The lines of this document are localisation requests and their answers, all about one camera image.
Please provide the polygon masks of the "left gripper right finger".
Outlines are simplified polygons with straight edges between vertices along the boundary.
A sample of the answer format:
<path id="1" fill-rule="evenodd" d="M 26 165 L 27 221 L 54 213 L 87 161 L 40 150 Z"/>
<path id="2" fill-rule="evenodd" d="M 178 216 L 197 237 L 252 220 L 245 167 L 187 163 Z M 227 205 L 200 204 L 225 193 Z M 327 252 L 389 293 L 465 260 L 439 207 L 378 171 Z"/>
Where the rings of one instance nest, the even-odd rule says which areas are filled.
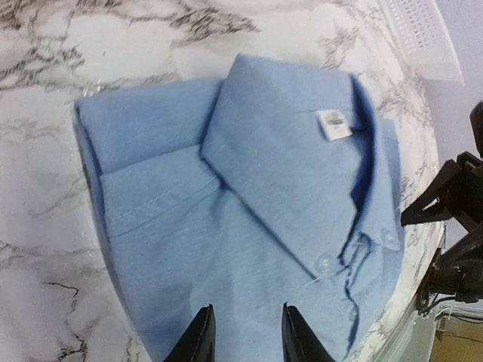
<path id="1" fill-rule="evenodd" d="M 281 337 L 284 362 L 334 362 L 299 310 L 285 303 Z"/>

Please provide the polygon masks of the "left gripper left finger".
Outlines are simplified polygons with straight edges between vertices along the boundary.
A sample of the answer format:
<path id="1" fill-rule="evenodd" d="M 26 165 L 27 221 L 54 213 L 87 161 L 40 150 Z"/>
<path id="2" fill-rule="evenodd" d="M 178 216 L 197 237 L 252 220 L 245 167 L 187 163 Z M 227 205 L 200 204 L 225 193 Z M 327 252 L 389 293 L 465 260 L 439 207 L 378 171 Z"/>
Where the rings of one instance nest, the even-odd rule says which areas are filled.
<path id="1" fill-rule="evenodd" d="M 214 307 L 200 308 L 168 355 L 168 362 L 214 362 L 216 318 Z"/>

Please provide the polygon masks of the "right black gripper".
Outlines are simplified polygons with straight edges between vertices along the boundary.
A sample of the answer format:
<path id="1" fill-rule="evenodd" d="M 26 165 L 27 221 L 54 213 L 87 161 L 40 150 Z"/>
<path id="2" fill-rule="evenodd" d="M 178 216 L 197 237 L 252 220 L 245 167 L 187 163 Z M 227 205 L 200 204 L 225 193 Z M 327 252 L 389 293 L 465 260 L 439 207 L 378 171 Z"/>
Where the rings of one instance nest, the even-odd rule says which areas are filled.
<path id="1" fill-rule="evenodd" d="M 478 155 L 465 151 L 446 161 L 427 189 L 401 213 L 401 225 L 454 218 L 465 230 L 441 256 L 447 279 L 482 278 L 482 103 L 469 115 Z"/>

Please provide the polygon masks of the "light blue shirt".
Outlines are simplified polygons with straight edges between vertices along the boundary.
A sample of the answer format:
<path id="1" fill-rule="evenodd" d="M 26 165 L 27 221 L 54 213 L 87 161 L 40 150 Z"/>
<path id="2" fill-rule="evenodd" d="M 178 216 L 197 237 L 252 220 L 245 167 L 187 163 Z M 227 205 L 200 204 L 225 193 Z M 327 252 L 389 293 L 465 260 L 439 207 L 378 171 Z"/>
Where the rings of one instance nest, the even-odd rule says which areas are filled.
<path id="1" fill-rule="evenodd" d="M 280 361 L 295 305 L 344 360 L 401 269 L 392 121 L 347 72 L 240 54 L 225 78 L 77 100 L 115 287 L 153 361 L 212 305 L 218 361 Z"/>

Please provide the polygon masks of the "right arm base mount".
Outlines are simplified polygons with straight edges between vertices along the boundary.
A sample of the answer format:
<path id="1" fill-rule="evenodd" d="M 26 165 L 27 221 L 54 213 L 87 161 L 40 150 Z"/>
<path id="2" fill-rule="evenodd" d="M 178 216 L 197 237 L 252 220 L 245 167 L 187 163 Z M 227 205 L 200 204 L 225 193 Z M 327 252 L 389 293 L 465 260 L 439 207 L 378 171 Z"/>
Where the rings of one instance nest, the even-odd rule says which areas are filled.
<path id="1" fill-rule="evenodd" d="M 462 256 L 438 248 L 416 294 L 415 309 L 427 317 L 443 302 L 476 303 L 482 300 L 482 246 Z"/>

